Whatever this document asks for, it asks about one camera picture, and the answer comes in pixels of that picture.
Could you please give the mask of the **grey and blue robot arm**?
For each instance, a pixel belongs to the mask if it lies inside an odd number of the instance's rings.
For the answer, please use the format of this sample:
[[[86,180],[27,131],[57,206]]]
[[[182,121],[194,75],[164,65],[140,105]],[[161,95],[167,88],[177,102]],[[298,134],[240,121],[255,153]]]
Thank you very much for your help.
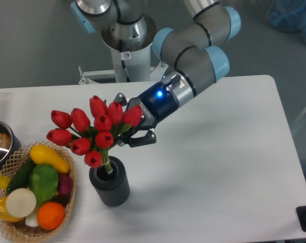
[[[118,83],[148,81],[150,55],[168,66],[162,79],[137,97],[117,94],[127,109],[139,105],[140,123],[115,139],[130,147],[153,144],[156,125],[224,77],[230,69],[219,45],[241,28],[238,12],[219,1],[185,1],[193,24],[182,30],[157,30],[141,9],[141,1],[73,1],[72,12],[88,33],[100,32],[111,51]]]

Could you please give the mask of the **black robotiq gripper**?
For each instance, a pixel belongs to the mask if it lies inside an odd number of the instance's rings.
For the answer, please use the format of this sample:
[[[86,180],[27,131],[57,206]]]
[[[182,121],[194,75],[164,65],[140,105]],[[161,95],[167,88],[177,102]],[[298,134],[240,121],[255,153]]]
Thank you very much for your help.
[[[178,109],[176,99],[170,91],[166,90],[165,84],[162,82],[155,83],[139,96],[131,99],[123,93],[117,93],[113,102],[126,107],[126,110],[136,105],[139,105],[142,109],[144,121],[140,122],[137,129],[131,129],[118,137],[118,146],[129,145],[131,148],[155,144],[157,138],[153,128]],[[133,137],[139,130],[146,130],[145,135]]]

